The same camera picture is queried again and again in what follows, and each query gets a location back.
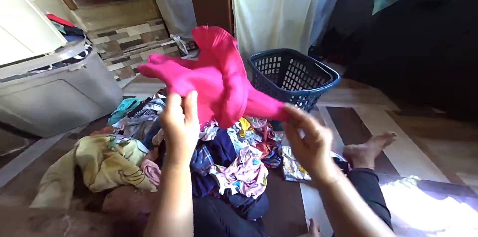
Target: plastic container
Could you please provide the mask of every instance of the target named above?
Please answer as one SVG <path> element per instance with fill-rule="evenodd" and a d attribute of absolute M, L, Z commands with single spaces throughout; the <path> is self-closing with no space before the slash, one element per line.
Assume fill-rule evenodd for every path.
<path fill-rule="evenodd" d="M 34 0 L 0 0 L 0 65 L 43 55 L 66 44 Z"/>
<path fill-rule="evenodd" d="M 255 89 L 307 112 L 340 81 L 338 72 L 329 66 L 288 48 L 256 53 L 248 63 Z"/>
<path fill-rule="evenodd" d="M 54 54 L 0 68 L 0 74 L 18 75 L 75 57 L 85 50 L 85 42 L 71 42 Z M 77 63 L 0 83 L 0 120 L 49 137 L 111 113 L 122 100 L 122 89 L 93 47 Z"/>

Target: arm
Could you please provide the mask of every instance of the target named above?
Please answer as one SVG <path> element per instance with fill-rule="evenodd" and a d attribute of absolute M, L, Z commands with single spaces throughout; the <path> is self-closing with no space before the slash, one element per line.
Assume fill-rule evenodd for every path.
<path fill-rule="evenodd" d="M 332 161 L 330 130 L 293 106 L 287 105 L 287 111 L 290 119 L 283 127 L 292 152 L 317 184 L 336 236 L 395 236 Z M 303 130 L 304 138 L 297 129 Z"/>
<path fill-rule="evenodd" d="M 160 116 L 166 141 L 166 158 L 161 172 L 157 206 L 146 226 L 145 237 L 194 235 L 189 163 L 199 133 L 197 92 L 188 94 L 183 102 L 184 107 L 181 107 L 181 102 L 178 94 L 168 95 L 166 107 Z"/>

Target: gray plastic bin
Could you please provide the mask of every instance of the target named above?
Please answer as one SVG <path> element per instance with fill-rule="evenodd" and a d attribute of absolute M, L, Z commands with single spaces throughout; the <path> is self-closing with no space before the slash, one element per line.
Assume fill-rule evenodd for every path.
<path fill-rule="evenodd" d="M 55 54 L 38 59 L 74 57 L 84 42 L 67 44 Z M 34 66 L 38 66 L 38 59 L 28 62 L 36 62 Z M 28 62 L 2 70 L 32 69 Z M 0 83 L 0 120 L 49 137 L 111 113 L 122 97 L 122 89 L 93 49 L 78 63 Z"/>

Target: red clothing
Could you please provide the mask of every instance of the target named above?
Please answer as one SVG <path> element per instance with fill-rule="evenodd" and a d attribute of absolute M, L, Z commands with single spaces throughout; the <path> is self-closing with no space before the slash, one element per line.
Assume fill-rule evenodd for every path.
<path fill-rule="evenodd" d="M 46 17 L 47 17 L 49 20 L 53 20 L 53 21 L 55 21 L 55 22 L 58 23 L 58 24 L 62 24 L 62 25 L 65 25 L 65 26 L 70 26 L 70 27 L 74 27 L 74 26 L 75 26 L 75 25 L 73 25 L 71 22 L 66 21 L 66 20 L 64 20 L 63 18 L 59 18 L 59 17 L 57 17 L 57 16 L 54 15 L 54 14 L 46 14 Z"/>
<path fill-rule="evenodd" d="M 147 64 L 138 66 L 147 77 L 159 78 L 168 92 L 186 96 L 198 93 L 201 124 L 215 119 L 229 128 L 243 115 L 285 120 L 284 103 L 261 93 L 247 79 L 237 50 L 237 41 L 220 27 L 200 26 L 192 35 L 201 52 L 198 60 L 151 54 Z"/>

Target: blue laundry basket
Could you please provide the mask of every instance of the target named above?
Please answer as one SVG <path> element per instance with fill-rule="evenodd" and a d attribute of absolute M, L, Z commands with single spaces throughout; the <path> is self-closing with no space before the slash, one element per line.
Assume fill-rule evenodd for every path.
<path fill-rule="evenodd" d="M 340 81 L 338 72 L 329 66 L 288 48 L 256 53 L 248 63 L 253 69 L 255 89 L 307 112 Z"/>

